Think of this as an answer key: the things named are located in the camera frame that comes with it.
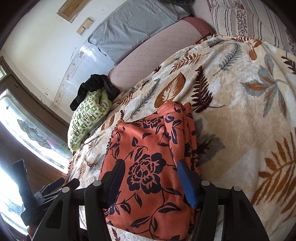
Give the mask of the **orange floral garment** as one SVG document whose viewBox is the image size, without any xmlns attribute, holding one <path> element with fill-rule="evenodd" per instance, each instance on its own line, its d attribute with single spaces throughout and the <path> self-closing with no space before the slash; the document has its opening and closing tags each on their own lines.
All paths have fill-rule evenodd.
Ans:
<svg viewBox="0 0 296 241">
<path fill-rule="evenodd" d="M 115 201 L 104 212 L 106 222 L 154 240 L 187 240 L 195 210 L 187 203 L 177 173 L 184 160 L 199 173 L 197 133 L 190 103 L 168 102 L 155 113 L 112 131 L 101 174 L 124 161 Z"/>
</svg>

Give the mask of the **brown wooden door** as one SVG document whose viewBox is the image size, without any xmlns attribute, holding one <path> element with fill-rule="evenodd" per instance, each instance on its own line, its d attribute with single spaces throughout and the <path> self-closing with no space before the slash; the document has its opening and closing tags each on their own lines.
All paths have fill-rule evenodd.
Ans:
<svg viewBox="0 0 296 241">
<path fill-rule="evenodd" d="M 32 192 L 65 177 L 72 156 L 66 142 L 68 127 L 23 85 L 1 57 L 1 218 L 14 232 L 27 235 L 12 164 L 24 161 Z"/>
</svg>

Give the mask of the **green checkered pillow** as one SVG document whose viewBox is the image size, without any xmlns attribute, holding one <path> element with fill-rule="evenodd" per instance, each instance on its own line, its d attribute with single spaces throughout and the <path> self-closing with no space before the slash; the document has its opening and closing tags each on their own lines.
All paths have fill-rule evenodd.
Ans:
<svg viewBox="0 0 296 241">
<path fill-rule="evenodd" d="M 72 151 L 80 148 L 86 135 L 108 114 L 112 101 L 105 89 L 89 92 L 74 111 L 67 134 L 68 147 Z"/>
</svg>

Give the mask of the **leaf-patterned fleece blanket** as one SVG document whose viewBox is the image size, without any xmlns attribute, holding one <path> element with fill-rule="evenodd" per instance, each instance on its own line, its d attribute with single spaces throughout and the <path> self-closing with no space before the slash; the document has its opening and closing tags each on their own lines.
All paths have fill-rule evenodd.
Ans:
<svg viewBox="0 0 296 241">
<path fill-rule="evenodd" d="M 217 36 L 181 49 L 114 100 L 74 152 L 67 178 L 82 187 L 101 179 L 116 126 L 168 102 L 191 104 L 201 178 L 241 187 L 269 239 L 284 240 L 295 225 L 295 56 L 249 37 Z M 113 240 L 153 240 L 108 229 Z"/>
</svg>

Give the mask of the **black garment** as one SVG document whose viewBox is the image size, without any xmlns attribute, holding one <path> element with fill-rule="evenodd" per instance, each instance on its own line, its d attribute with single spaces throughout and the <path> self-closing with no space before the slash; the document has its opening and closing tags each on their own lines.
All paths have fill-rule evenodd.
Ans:
<svg viewBox="0 0 296 241">
<path fill-rule="evenodd" d="M 120 90 L 111 83 L 107 75 L 92 74 L 86 82 L 80 84 L 77 95 L 70 104 L 70 109 L 75 111 L 89 92 L 105 90 L 107 97 L 113 101 L 120 94 Z"/>
</svg>

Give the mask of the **pink bolster cushion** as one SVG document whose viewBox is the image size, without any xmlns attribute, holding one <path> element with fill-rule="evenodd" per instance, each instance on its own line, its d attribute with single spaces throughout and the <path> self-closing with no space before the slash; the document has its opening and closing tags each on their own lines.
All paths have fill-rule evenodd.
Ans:
<svg viewBox="0 0 296 241">
<path fill-rule="evenodd" d="M 188 16 L 139 45 L 108 73 L 108 78 L 120 91 L 125 91 L 149 76 L 175 52 L 213 33 L 215 30 L 204 20 Z"/>
</svg>

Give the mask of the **striped floral pillow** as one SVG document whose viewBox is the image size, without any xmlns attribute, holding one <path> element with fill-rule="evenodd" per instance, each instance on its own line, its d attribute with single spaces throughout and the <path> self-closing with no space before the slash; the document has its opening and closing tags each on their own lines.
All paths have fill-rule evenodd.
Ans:
<svg viewBox="0 0 296 241">
<path fill-rule="evenodd" d="M 217 34 L 259 39 L 295 55 L 295 39 L 261 1 L 208 1 Z"/>
</svg>

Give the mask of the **grey pillow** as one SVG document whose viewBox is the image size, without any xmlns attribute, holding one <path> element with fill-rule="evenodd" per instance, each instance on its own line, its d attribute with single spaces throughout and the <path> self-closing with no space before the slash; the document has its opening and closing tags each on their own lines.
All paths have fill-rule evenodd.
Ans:
<svg viewBox="0 0 296 241">
<path fill-rule="evenodd" d="M 189 16 L 182 6 L 160 1 L 126 1 L 88 38 L 115 65 L 143 42 Z"/>
</svg>

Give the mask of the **dark furry cushion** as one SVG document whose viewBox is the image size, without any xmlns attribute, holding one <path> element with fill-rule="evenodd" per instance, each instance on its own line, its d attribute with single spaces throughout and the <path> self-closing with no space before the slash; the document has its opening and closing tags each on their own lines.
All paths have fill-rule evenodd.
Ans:
<svg viewBox="0 0 296 241">
<path fill-rule="evenodd" d="M 159 0 L 159 1 L 175 4 L 179 6 L 192 6 L 195 3 L 195 0 Z"/>
</svg>

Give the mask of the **beige wall switches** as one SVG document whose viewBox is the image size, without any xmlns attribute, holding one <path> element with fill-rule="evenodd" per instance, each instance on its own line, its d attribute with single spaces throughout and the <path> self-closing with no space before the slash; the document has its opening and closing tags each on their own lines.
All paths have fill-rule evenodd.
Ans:
<svg viewBox="0 0 296 241">
<path fill-rule="evenodd" d="M 83 33 L 88 30 L 92 24 L 94 23 L 94 21 L 91 18 L 87 18 L 82 25 L 77 29 L 76 33 L 78 35 L 83 35 Z"/>
</svg>

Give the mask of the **framed wall plaque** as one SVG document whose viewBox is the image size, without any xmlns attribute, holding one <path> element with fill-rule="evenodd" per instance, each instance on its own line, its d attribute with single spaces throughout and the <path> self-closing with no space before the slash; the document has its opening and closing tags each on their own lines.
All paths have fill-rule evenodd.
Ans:
<svg viewBox="0 0 296 241">
<path fill-rule="evenodd" d="M 57 15 L 72 23 L 89 2 L 90 0 L 67 0 L 57 11 Z"/>
</svg>

